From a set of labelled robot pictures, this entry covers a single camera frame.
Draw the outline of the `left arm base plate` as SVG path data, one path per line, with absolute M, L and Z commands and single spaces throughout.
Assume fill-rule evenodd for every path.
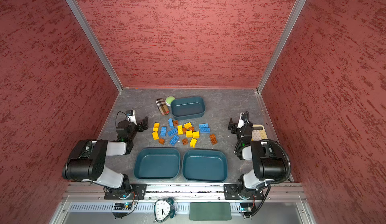
M 104 188 L 105 200 L 143 200 L 147 189 L 147 184 L 132 183 L 128 189 Z

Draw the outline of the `yellow brick tall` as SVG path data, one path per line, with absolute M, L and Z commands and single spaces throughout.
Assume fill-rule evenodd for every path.
M 182 134 L 184 134 L 183 126 L 182 125 L 178 125 L 178 135 L 182 135 Z

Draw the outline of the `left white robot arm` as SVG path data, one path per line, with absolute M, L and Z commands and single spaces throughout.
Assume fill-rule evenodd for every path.
M 62 177 L 75 182 L 91 182 L 104 188 L 106 200 L 143 200 L 146 184 L 131 184 L 128 175 L 106 166 L 106 157 L 131 153 L 136 133 L 148 129 L 148 117 L 134 122 L 134 116 L 116 123 L 117 140 L 80 140 L 62 169 Z

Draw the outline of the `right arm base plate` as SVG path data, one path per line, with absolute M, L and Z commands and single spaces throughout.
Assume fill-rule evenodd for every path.
M 263 200 L 262 191 L 246 189 L 238 184 L 224 184 L 224 196 L 226 200 Z

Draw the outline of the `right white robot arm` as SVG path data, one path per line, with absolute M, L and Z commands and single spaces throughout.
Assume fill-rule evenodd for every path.
M 277 141 L 268 139 L 263 125 L 230 119 L 228 129 L 237 137 L 234 154 L 240 160 L 251 161 L 252 170 L 242 174 L 236 184 L 224 185 L 227 200 L 263 198 L 263 189 L 289 178 L 289 156 Z

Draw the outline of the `blue brick thin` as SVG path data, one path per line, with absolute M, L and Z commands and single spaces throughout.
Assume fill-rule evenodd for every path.
M 168 124 L 169 124 L 169 127 L 170 127 L 170 128 L 174 128 L 174 124 L 173 124 L 172 118 L 169 118 L 169 119 L 168 119 Z

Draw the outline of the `blue brick long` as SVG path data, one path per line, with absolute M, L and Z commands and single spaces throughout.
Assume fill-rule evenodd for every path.
M 165 137 L 166 136 L 166 131 L 167 131 L 167 127 L 166 126 L 162 126 L 159 136 L 160 137 Z

